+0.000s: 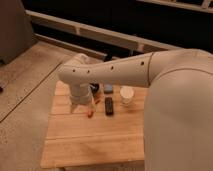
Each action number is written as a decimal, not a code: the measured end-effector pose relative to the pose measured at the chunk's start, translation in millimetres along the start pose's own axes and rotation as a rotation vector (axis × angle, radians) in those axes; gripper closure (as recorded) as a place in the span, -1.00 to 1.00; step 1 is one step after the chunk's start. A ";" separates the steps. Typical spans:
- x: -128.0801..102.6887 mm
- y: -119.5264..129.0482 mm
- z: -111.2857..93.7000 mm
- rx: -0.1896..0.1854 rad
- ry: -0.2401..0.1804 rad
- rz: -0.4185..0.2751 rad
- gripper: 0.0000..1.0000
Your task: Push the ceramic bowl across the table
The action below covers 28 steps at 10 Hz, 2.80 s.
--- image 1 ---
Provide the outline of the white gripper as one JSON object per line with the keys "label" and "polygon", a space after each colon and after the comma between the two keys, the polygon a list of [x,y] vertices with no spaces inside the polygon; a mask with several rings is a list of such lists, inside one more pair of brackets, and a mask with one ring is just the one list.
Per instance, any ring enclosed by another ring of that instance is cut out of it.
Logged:
{"label": "white gripper", "polygon": [[79,105],[86,107],[87,113],[94,112],[94,99],[91,88],[88,84],[70,85],[71,112],[74,112]]}

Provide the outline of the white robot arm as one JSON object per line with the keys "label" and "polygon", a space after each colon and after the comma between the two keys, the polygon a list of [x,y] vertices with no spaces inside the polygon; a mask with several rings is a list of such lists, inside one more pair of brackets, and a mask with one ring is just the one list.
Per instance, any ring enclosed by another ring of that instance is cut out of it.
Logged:
{"label": "white robot arm", "polygon": [[213,54],[151,52],[89,64],[77,54],[58,70],[71,102],[91,101],[91,83],[148,89],[144,103],[145,171],[213,171]]}

